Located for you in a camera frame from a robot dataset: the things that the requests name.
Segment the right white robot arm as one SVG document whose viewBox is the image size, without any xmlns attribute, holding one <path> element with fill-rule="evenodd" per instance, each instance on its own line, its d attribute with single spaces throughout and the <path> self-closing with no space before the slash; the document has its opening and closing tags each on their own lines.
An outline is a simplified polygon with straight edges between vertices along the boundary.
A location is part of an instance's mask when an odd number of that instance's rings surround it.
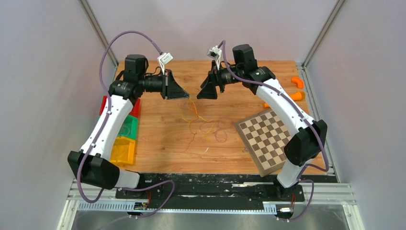
<svg viewBox="0 0 406 230">
<path fill-rule="evenodd" d="M 282 120 L 291 135 L 291 140 L 284 146 L 287 162 L 277 176 L 273 193 L 279 200 L 286 200 L 307 167 L 311 159 L 322 153 L 326 158 L 325 141 L 327 124 L 314 120 L 282 88 L 275 74 L 268 67 L 258 66 L 253 49 L 242 44 L 232 49 L 234 65 L 227 62 L 222 49 L 225 42 L 207 51 L 212 58 L 212 67 L 207 78 L 201 84 L 197 99 L 217 99 L 218 92 L 224 92 L 227 84 L 241 82 L 261 100 L 266 102 L 273 112 Z"/>
</svg>

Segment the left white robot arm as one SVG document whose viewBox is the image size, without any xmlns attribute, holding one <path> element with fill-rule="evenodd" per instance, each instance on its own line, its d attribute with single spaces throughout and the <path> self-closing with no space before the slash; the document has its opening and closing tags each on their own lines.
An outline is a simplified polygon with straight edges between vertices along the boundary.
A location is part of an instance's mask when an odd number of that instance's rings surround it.
<svg viewBox="0 0 406 230">
<path fill-rule="evenodd" d="M 71 151 L 68 163 L 79 183 L 102 189 L 128 188 L 134 198 L 146 194 L 146 185 L 140 174 L 120 169 L 111 163 L 114 142 L 122 124 L 132 111 L 138 98 L 145 92 L 158 92 L 163 99 L 183 99 L 189 94 L 175 81 L 172 71 L 165 68 L 173 59 L 170 53 L 158 57 L 160 72 L 148 73 L 148 60 L 144 55 L 128 55 L 124 70 L 109 86 L 105 107 L 99 120 L 79 151 Z"/>
</svg>

